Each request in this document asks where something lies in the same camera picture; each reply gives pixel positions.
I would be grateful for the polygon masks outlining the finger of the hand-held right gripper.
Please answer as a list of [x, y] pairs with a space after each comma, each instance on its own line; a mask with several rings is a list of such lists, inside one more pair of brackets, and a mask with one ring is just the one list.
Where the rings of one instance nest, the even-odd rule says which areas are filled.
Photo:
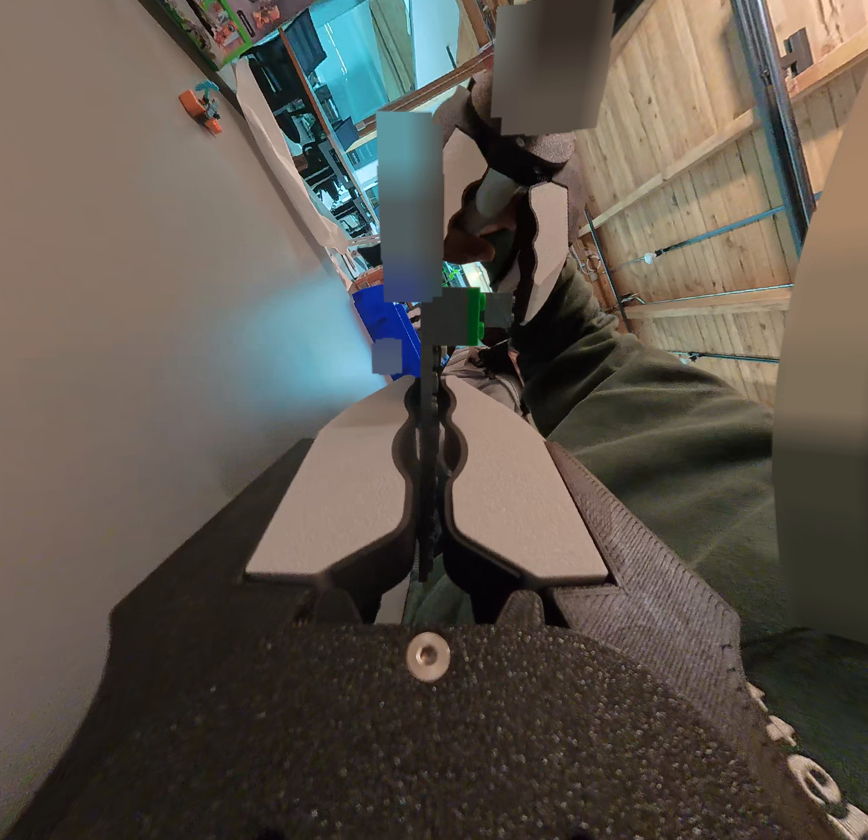
[[488, 165], [476, 142], [461, 129], [455, 129], [443, 148], [443, 239], [450, 221], [461, 218], [463, 195], [471, 184], [478, 184]]
[[555, 289], [569, 253], [568, 191], [554, 183], [532, 186], [518, 208], [515, 233], [514, 319], [532, 320]]

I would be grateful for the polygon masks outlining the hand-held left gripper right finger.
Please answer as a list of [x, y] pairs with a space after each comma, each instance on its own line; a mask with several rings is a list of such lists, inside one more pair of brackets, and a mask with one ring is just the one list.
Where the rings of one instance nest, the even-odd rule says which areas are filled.
[[525, 587], [602, 584], [609, 569], [543, 438], [463, 379], [443, 378], [442, 391], [458, 453], [443, 516], [458, 553]]

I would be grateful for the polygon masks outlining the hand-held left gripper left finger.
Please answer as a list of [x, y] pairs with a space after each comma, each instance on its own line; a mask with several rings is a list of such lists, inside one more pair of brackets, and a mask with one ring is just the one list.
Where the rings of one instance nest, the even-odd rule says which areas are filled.
[[328, 422], [245, 574], [308, 585], [395, 585], [410, 568], [415, 419], [403, 377]]

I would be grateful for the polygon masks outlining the grey green brick model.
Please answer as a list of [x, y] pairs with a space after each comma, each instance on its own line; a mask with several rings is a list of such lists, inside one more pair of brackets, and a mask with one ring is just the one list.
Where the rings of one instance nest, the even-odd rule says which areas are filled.
[[440, 446], [439, 389], [442, 349], [476, 346], [484, 332], [485, 297], [478, 288], [449, 287], [420, 304], [418, 381], [418, 579], [431, 570], [435, 547], [437, 462]]

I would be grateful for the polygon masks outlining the person's right forearm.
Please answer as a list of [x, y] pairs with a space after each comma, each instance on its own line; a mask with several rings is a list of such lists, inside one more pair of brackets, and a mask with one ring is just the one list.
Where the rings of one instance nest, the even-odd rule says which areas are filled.
[[726, 600], [743, 641], [784, 632], [771, 412], [616, 328], [567, 259], [544, 307], [511, 333], [537, 429]]

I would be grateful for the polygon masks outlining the grey desk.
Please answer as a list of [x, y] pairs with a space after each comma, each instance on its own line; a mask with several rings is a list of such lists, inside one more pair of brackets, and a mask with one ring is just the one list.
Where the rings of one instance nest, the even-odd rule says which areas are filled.
[[85, 717], [109, 613], [384, 384], [326, 251], [147, 0], [1, 0], [2, 833]]

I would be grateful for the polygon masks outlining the person's right hand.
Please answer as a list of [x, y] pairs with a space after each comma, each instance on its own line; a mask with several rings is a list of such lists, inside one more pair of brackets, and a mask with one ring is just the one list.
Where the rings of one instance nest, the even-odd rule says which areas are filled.
[[482, 180], [471, 183], [462, 195], [462, 206], [450, 219], [443, 241], [443, 259], [450, 264], [491, 264], [495, 247], [489, 237], [504, 228], [499, 219], [479, 229], [470, 228], [472, 214], [476, 213], [476, 195]]

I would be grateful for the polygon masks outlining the blue plastic bin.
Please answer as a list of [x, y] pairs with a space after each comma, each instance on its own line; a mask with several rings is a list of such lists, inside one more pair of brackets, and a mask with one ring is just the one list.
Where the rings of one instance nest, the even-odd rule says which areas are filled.
[[373, 342], [373, 373], [393, 380], [418, 378], [421, 344], [405, 305], [385, 301], [382, 284], [353, 292], [352, 299]]

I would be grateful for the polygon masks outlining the crumpled white paper bag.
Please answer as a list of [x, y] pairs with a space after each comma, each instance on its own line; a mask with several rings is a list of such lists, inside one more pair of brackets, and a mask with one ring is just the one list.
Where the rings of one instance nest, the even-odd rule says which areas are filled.
[[347, 252], [349, 240], [343, 229], [333, 219], [323, 215], [311, 199], [307, 185], [298, 173], [287, 141], [268, 108], [247, 58], [243, 57], [234, 64], [234, 74], [236, 98], [247, 125], [292, 207], [320, 246], [341, 253]]

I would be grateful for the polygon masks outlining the small orange brick figure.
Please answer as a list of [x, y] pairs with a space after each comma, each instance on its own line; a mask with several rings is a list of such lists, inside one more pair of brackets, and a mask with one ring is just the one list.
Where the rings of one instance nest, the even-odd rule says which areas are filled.
[[213, 136], [222, 133], [220, 125], [220, 103], [215, 93], [220, 88], [210, 80], [203, 80], [195, 88], [179, 94], [179, 102], [186, 113]]

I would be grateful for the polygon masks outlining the green brick toy box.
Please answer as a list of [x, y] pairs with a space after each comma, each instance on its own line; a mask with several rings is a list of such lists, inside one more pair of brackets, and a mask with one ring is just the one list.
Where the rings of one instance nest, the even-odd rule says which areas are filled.
[[158, 0], [216, 68], [229, 64], [288, 19], [279, 0]]

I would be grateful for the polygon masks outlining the person's green sweatshirt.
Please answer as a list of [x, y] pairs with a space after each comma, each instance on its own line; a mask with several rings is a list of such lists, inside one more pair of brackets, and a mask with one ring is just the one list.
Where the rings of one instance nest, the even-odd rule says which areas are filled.
[[797, 749], [829, 771], [847, 802], [866, 811], [867, 647], [807, 629], [743, 641], [745, 674], [770, 712], [797, 733]]

